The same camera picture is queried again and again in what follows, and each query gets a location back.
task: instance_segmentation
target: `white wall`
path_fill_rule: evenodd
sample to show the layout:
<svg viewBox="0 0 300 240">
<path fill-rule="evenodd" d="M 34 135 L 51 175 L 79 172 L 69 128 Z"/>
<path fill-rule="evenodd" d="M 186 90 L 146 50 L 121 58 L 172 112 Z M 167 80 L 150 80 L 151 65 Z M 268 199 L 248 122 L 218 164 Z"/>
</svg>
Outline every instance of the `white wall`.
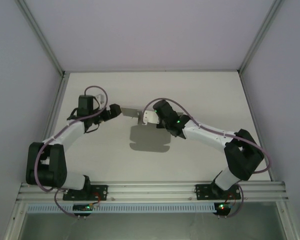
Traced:
<svg viewBox="0 0 300 240">
<path fill-rule="evenodd" d="M 67 71 L 235 70 L 273 0 L 25 0 Z"/>
<path fill-rule="evenodd" d="M 0 239 L 59 79 L 15 2 L 0 0 Z"/>
<path fill-rule="evenodd" d="M 285 1 L 243 80 L 300 220 L 300 0 Z"/>
</svg>

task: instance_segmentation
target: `robotic arm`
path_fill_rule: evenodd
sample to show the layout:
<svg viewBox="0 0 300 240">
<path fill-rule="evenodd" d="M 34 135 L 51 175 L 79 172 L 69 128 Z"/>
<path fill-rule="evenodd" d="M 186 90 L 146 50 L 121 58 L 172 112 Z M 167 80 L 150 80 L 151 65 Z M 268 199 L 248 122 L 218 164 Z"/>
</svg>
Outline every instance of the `robotic arm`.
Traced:
<svg viewBox="0 0 300 240">
<path fill-rule="evenodd" d="M 88 176 L 67 171 L 65 151 L 83 134 L 89 133 L 88 129 L 92 125 L 98 125 L 102 122 L 111 120 L 121 113 L 121 108 L 117 104 L 112 104 L 108 109 L 104 109 L 95 117 L 82 119 L 99 112 L 102 108 L 101 95 L 97 100 L 92 95 L 80 95 L 78 100 L 78 108 L 75 108 L 67 119 L 68 128 L 57 138 L 50 137 L 43 142 L 33 142 L 28 150 L 26 182 L 30 185 L 36 185 L 35 179 L 35 162 L 37 155 L 42 146 L 52 140 L 44 149 L 39 158 L 37 167 L 37 176 L 39 182 L 43 186 L 53 188 L 71 189 L 79 191 L 85 189 L 89 192 L 90 180 Z M 94 101 L 99 105 L 94 108 Z"/>
<path fill-rule="evenodd" d="M 222 196 L 237 182 L 247 181 L 264 159 L 263 153 L 254 146 L 229 137 L 237 136 L 256 143 L 246 130 L 224 131 L 199 123 L 199 126 L 212 131 L 204 130 L 198 127 L 198 122 L 195 123 L 190 116 L 178 115 L 166 100 L 155 103 L 153 109 L 154 112 L 144 112 L 144 123 L 155 123 L 157 128 L 165 128 L 175 137 L 199 141 L 225 154 L 228 167 L 221 171 L 211 184 L 212 193 L 216 197 Z M 213 131 L 223 133 L 223 136 L 212 133 Z"/>
</svg>

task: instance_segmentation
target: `metal mounting plate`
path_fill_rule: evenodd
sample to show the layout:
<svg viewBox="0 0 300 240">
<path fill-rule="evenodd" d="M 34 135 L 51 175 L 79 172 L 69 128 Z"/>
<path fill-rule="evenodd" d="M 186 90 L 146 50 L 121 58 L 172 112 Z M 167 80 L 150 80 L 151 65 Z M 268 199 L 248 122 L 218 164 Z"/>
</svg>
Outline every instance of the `metal mounting plate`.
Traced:
<svg viewBox="0 0 300 240">
<path fill-rule="evenodd" d="M 216 197 L 212 193 L 211 184 L 197 184 L 195 185 L 195 193 L 196 193 L 196 199 L 197 200 L 234 200 L 233 196 L 228 197 L 228 193 L 231 193 L 234 195 L 236 200 L 241 199 L 241 194 L 239 187 L 237 185 L 233 185 L 229 188 L 228 191 L 225 191 L 224 194 L 221 197 Z"/>
<path fill-rule="evenodd" d="M 64 201 L 106 201 L 108 195 L 108 185 L 91 185 L 90 193 L 83 193 L 81 190 L 69 190 L 63 194 Z"/>
</svg>

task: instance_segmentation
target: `white ceiling panel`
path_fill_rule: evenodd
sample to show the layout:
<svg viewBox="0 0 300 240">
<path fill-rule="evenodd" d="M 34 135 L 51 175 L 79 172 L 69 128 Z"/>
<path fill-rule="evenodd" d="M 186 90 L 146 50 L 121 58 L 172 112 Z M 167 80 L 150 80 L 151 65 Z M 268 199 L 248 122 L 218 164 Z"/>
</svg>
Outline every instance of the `white ceiling panel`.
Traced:
<svg viewBox="0 0 300 240">
<path fill-rule="evenodd" d="M 64 70 L 238 69 L 272 0 L 27 0 Z"/>
</svg>

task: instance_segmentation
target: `gray floor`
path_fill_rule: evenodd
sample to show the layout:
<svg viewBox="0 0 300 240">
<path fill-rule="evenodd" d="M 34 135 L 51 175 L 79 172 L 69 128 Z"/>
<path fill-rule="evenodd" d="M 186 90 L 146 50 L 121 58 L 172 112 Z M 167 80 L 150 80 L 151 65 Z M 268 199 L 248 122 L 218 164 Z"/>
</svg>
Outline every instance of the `gray floor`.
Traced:
<svg viewBox="0 0 300 240">
<path fill-rule="evenodd" d="M 233 218 L 212 213 L 110 213 L 76 220 L 29 214 L 20 240 L 284 240 L 275 205 L 245 203 Z"/>
</svg>

